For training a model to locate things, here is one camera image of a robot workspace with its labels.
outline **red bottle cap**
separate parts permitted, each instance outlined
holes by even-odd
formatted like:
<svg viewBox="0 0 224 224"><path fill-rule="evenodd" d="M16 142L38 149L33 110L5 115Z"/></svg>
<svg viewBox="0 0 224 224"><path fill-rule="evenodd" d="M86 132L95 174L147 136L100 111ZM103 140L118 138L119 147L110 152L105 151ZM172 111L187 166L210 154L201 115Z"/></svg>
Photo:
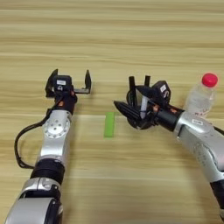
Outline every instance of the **red bottle cap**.
<svg viewBox="0 0 224 224"><path fill-rule="evenodd" d="M202 77L202 84L206 87L213 88L218 82L218 77L214 73L205 73Z"/></svg>

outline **light wood surface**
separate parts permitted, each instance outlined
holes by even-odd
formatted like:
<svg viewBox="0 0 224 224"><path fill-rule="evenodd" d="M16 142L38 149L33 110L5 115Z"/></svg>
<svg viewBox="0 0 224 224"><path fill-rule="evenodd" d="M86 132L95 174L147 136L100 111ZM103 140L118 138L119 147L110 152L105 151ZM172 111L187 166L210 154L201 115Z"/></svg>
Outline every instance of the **light wood surface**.
<svg viewBox="0 0 224 224"><path fill-rule="evenodd" d="M76 87L89 69L94 85L73 118L63 223L221 223L209 184L172 133L132 129L118 113L115 137L103 128L130 75L167 80L182 107L205 72L220 77L208 119L224 128L223 25L222 0L0 1L0 223L31 173L16 164L15 136L52 105L44 89L55 68ZM23 138L26 161L41 143L41 129Z"/></svg>

